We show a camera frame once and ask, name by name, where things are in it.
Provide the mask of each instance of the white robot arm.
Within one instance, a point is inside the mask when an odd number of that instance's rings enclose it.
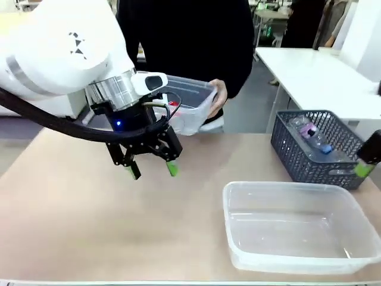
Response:
[[[135,154],[167,162],[181,145],[167,117],[157,120],[152,93],[168,83],[162,73],[137,73],[106,0],[43,0],[0,46],[0,105],[45,127],[107,143],[116,165],[140,177]],[[106,114],[114,132],[77,126],[44,113],[33,101],[88,87],[89,104]],[[121,153],[120,145],[127,148]]]

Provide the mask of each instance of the bottle label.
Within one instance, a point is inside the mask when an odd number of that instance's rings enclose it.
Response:
[[[304,126],[302,129],[300,129],[299,133],[302,135],[303,138],[308,139],[311,138],[310,134],[308,134],[308,131],[314,131],[316,132],[317,128],[313,123],[309,123],[306,126]]]

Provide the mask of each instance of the empty plastic container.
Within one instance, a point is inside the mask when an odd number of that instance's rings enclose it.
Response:
[[[381,240],[354,197],[332,185],[232,182],[223,191],[233,265],[344,274],[381,261]]]
[[[206,121],[217,89],[207,82],[168,76],[168,85],[158,92],[167,94],[171,112],[179,103],[178,97],[172,93],[182,98],[183,102],[170,124],[176,133],[190,136],[197,133]],[[155,108],[155,113],[158,117],[164,114],[161,108]]]

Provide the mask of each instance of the gray basket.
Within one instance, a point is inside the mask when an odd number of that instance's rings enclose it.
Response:
[[[320,163],[309,158],[298,143],[299,138],[295,138],[286,126],[290,119],[300,115],[307,116],[326,136],[329,144],[345,152],[351,161]],[[356,152],[363,143],[344,122],[326,110],[280,111],[271,137],[271,144],[292,180],[336,185],[345,189],[357,189],[364,181],[353,172],[358,159]]]

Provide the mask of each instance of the gray floor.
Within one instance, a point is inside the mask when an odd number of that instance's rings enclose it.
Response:
[[[262,62],[254,63],[252,73],[240,94],[224,108],[226,133],[265,133],[277,88],[270,86],[272,75]],[[95,117],[90,125],[106,128],[105,117]],[[11,166],[41,130],[33,122],[21,118],[0,117],[0,176]],[[381,169],[372,178],[381,188]]]

